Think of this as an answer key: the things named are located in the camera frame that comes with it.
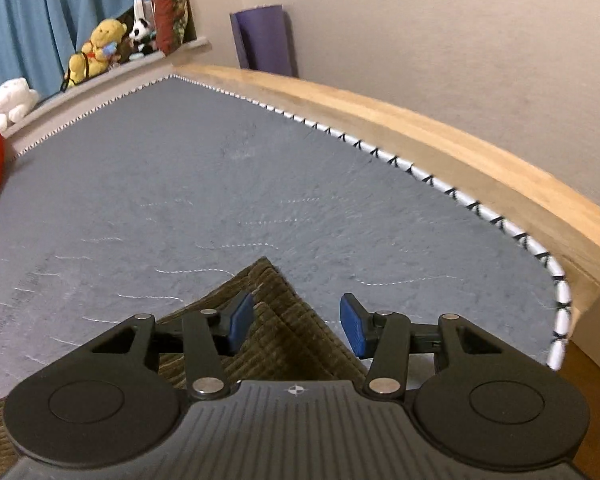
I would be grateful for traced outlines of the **panda plush toy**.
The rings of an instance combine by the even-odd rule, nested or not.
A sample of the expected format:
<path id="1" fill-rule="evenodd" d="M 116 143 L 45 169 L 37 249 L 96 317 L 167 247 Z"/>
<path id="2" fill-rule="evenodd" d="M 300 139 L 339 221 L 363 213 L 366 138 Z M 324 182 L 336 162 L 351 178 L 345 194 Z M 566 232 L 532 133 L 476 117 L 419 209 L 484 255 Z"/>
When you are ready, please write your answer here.
<path id="1" fill-rule="evenodd" d="M 133 24 L 129 33 L 130 44 L 132 47 L 131 56 L 138 58 L 154 53 L 156 50 L 155 29 L 144 18 L 139 18 Z"/>

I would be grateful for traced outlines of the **wooden bed frame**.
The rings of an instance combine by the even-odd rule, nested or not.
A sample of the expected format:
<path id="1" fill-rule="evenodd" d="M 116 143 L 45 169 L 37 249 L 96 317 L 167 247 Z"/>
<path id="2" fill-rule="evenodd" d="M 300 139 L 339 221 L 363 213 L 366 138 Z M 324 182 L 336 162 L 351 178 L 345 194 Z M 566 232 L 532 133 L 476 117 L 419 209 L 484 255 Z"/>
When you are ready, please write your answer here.
<path id="1" fill-rule="evenodd" d="M 13 160 L 122 91 L 161 76 L 182 76 L 238 99 L 311 118 L 399 155 L 513 220 L 554 252 L 572 284 L 573 339 L 590 351 L 600 339 L 600 206 L 552 174 L 462 130 L 406 108 L 297 78 L 206 65 L 201 37 L 170 56 L 151 55 L 81 84 L 7 131 Z"/>

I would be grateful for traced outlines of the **yellow bear plush toy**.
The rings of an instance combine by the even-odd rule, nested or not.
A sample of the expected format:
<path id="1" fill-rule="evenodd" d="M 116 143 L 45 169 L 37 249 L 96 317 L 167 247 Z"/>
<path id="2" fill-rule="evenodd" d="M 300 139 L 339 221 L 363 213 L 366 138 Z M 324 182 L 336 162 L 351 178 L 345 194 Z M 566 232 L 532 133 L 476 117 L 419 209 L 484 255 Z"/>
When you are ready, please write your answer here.
<path id="1" fill-rule="evenodd" d="M 127 30 L 126 25 L 115 18 L 102 20 L 81 49 L 70 56 L 60 90 L 66 91 L 105 73 Z"/>

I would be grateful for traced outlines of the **purple yoga mat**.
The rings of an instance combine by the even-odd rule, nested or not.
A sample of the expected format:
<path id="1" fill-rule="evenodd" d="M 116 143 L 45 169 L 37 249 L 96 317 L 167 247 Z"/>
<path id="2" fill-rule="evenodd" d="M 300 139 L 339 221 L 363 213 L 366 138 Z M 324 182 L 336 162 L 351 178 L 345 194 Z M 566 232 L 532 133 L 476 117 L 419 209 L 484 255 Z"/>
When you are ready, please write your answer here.
<path id="1" fill-rule="evenodd" d="M 280 76 L 297 75 L 288 16 L 281 4 L 230 14 L 239 67 Z"/>

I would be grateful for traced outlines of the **white bear plush toy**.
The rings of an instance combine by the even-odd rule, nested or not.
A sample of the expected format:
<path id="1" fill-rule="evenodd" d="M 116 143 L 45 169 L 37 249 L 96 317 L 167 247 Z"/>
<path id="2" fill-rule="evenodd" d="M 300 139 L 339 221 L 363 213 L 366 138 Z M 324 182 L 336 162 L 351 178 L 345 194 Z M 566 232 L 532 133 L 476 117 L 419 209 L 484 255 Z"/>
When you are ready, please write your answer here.
<path id="1" fill-rule="evenodd" d="M 23 120 L 36 107 L 40 95 L 24 77 L 9 79 L 0 85 L 0 133 Z"/>

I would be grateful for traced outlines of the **dark olive corduroy pants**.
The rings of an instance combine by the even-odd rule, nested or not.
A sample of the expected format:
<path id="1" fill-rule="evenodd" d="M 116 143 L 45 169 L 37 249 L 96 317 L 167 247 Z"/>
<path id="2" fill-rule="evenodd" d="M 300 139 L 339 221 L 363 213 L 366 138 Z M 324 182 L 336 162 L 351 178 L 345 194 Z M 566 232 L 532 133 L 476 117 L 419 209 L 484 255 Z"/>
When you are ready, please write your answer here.
<path id="1" fill-rule="evenodd" d="M 237 356 L 221 358 L 229 380 L 350 380 L 355 386 L 362 385 L 366 367 L 265 257 L 208 295 L 159 318 L 158 324 L 166 324 L 188 311 L 221 310 L 242 290 L 254 292 L 254 320 Z M 170 386 L 184 389 L 182 352 L 162 354 L 157 370 Z M 5 398 L 0 399 L 0 478 L 18 458 L 2 421 L 4 401 Z"/>

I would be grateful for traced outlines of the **dark red patterned cushion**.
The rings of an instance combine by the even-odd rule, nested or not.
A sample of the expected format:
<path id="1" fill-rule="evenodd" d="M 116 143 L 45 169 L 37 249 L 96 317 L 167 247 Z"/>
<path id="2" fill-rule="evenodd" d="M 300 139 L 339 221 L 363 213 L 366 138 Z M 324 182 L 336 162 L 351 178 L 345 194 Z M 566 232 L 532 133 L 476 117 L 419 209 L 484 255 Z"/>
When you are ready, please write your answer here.
<path id="1" fill-rule="evenodd" d="M 152 0 L 156 25 L 156 43 L 164 55 L 170 55 L 184 42 L 188 25 L 188 0 Z"/>

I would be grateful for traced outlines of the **grey quilted mattress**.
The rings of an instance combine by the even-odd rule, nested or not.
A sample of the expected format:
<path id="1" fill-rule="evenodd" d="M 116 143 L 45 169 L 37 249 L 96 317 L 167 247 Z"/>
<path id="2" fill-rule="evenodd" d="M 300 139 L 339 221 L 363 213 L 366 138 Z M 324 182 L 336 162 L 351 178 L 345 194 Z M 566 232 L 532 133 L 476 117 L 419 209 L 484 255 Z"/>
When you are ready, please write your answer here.
<path id="1" fill-rule="evenodd" d="M 0 194 L 0 396 L 129 316 L 163 316 L 268 258 L 330 327 L 353 292 L 453 312 L 551 368 L 571 297 L 528 231 L 293 110 L 179 76 L 53 129 Z"/>

